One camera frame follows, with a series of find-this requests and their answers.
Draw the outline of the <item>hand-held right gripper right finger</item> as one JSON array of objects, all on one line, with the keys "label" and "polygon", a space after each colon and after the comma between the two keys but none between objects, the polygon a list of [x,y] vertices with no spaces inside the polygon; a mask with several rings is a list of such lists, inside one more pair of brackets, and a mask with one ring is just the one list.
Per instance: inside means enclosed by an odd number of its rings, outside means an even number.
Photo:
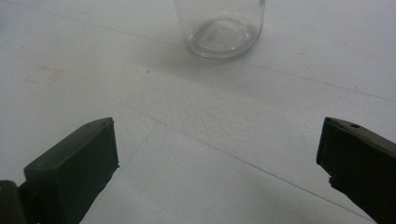
[{"label": "hand-held right gripper right finger", "polygon": [[396,224],[396,144],[364,127],[326,118],[317,164],[330,185],[377,224]]}]

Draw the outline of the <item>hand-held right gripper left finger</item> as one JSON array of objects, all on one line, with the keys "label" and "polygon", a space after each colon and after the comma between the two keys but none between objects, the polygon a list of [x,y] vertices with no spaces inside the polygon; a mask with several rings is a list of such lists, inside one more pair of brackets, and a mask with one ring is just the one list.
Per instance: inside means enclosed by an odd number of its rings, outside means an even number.
[{"label": "hand-held right gripper left finger", "polygon": [[114,120],[86,123],[24,168],[29,224],[79,224],[119,168]]}]

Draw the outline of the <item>clear glass jar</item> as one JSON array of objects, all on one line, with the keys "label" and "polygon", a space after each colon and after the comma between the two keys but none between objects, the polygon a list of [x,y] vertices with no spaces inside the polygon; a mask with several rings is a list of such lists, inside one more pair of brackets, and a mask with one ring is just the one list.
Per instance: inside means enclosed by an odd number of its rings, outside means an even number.
[{"label": "clear glass jar", "polygon": [[249,50],[262,33],[266,0],[173,0],[181,36],[209,59]]}]

